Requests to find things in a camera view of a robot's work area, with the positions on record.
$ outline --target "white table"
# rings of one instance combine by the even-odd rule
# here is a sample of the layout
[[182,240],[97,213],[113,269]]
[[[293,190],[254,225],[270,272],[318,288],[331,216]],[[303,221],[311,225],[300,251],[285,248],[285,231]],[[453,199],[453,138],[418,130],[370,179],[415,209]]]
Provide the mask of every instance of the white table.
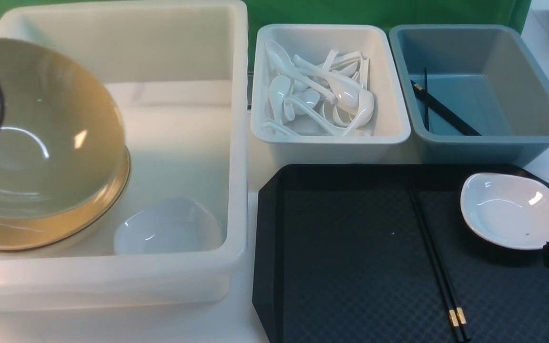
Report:
[[[549,76],[549,0],[534,0],[523,38]],[[268,343],[251,305],[255,193],[276,172],[268,149],[250,139],[250,246],[217,303],[0,314],[0,343]],[[527,170],[549,182],[549,150]]]

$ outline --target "small white dish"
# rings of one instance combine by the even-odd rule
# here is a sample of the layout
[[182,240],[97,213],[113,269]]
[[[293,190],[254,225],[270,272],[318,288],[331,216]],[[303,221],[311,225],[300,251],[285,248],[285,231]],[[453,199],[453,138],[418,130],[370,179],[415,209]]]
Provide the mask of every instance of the small white dish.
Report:
[[203,205],[173,198],[118,226],[113,249],[116,255],[207,252],[222,243],[222,227]]
[[516,250],[539,250],[549,242],[549,189],[536,180],[471,175],[460,206],[469,228],[486,241]]

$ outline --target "gray box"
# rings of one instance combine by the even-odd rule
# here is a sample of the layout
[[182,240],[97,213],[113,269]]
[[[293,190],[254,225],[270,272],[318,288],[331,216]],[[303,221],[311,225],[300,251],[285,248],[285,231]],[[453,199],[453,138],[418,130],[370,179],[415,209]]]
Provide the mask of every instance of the gray box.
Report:
[[[516,31],[499,25],[401,25],[390,43],[426,163],[527,165],[549,148],[549,81]],[[414,96],[410,80],[481,136],[465,136]]]

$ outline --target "black tray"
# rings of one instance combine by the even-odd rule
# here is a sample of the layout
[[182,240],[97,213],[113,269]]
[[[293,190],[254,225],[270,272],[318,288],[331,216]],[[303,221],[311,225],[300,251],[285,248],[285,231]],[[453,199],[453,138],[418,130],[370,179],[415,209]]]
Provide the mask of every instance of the black tray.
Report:
[[475,236],[459,209],[507,165],[290,165],[259,192],[253,304],[271,343],[454,342],[412,209],[433,228],[475,343],[549,342],[541,252]]

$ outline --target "chopsticks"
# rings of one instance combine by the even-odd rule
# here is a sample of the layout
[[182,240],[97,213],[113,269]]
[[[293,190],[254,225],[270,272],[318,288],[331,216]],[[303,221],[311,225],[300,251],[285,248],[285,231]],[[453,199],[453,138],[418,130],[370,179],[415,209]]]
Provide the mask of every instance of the chopsticks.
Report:
[[[425,93],[429,94],[429,86],[427,85],[427,68],[423,69],[423,72],[425,74],[425,79],[423,80],[423,84],[425,85]],[[425,129],[429,131],[429,97],[423,100],[423,104],[425,105],[425,123],[423,124],[425,124]]]
[[[431,107],[434,111],[436,111],[436,113],[438,113],[438,115],[440,115],[440,117],[448,121],[449,124],[464,135],[481,135],[458,115],[455,115],[453,111],[449,110],[448,107],[438,101],[438,99],[429,94],[427,89],[423,89],[423,87],[414,81],[410,82],[412,82],[414,95],[425,104],[425,107]],[[427,86],[427,70],[425,71],[425,86]],[[428,121],[425,124],[425,128],[427,128],[427,131],[429,130]]]
[[451,282],[450,276],[448,274],[448,269],[444,263],[444,258],[440,248],[437,245],[437,241],[434,237],[434,234],[427,223],[425,218],[425,212],[423,211],[423,206],[421,206],[420,201],[414,191],[410,188],[410,202],[412,202],[412,208],[417,214],[418,226],[421,230],[421,235],[425,241],[425,247],[427,248],[427,254],[429,255],[429,260],[433,266],[434,273],[436,274],[436,279],[440,291],[442,293],[442,299],[444,300],[444,305],[448,310],[448,319],[450,325],[455,333],[455,337],[458,343],[466,343],[471,341],[471,335],[467,327],[467,320],[463,308],[460,305],[459,298],[457,298],[455,287]]

